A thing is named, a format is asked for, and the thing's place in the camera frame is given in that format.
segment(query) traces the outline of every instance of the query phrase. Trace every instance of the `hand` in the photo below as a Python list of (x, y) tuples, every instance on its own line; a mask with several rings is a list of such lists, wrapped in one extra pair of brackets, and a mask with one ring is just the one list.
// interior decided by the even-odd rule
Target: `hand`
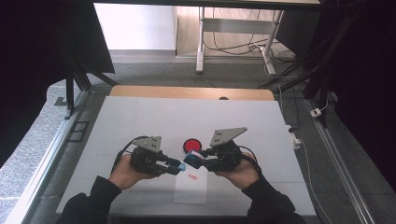
[[(254, 159), (253, 155), (244, 152), (245, 155)], [(224, 176), (231, 181), (237, 188), (245, 189), (259, 179), (257, 171), (254, 169), (250, 161), (241, 160), (241, 163), (231, 172), (218, 171), (216, 175)]]
[(109, 181), (111, 181), (121, 190), (130, 188), (139, 180), (151, 179), (155, 177), (155, 175), (147, 175), (135, 171), (134, 167), (132, 167), (132, 165), (130, 164), (130, 160), (130, 154), (123, 155), (119, 164), (108, 178)]

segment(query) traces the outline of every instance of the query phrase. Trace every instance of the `white paper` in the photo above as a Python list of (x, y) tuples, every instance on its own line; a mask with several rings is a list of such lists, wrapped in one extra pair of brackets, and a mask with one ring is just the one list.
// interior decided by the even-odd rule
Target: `white paper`
[(204, 166), (195, 169), (186, 164), (186, 170), (176, 178), (175, 203), (206, 204), (207, 170)]

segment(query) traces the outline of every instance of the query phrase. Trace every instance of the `red circular object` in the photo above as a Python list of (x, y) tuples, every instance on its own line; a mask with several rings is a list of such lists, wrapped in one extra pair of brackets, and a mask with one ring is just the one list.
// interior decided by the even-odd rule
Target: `red circular object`
[(195, 138), (187, 139), (183, 145), (183, 149), (186, 153), (188, 153), (192, 150), (199, 151), (199, 150), (201, 150), (201, 148), (202, 148), (201, 142)]

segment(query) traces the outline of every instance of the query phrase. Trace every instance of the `black sleeve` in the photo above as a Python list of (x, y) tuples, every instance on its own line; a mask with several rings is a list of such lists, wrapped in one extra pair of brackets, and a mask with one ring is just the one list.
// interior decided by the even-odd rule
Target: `black sleeve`
[(249, 224), (304, 224), (304, 220), (294, 213), (295, 208), (288, 196), (276, 191), (262, 176), (242, 190), (251, 200), (247, 211)]
[(110, 205), (121, 190), (107, 179), (97, 176), (87, 197), (80, 193), (71, 198), (57, 224), (106, 223)]

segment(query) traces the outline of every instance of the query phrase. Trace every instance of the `white wall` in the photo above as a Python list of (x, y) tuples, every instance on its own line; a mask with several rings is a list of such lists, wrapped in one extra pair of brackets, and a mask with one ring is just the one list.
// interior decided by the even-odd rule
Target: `white wall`
[(176, 49), (176, 7), (94, 5), (109, 49)]

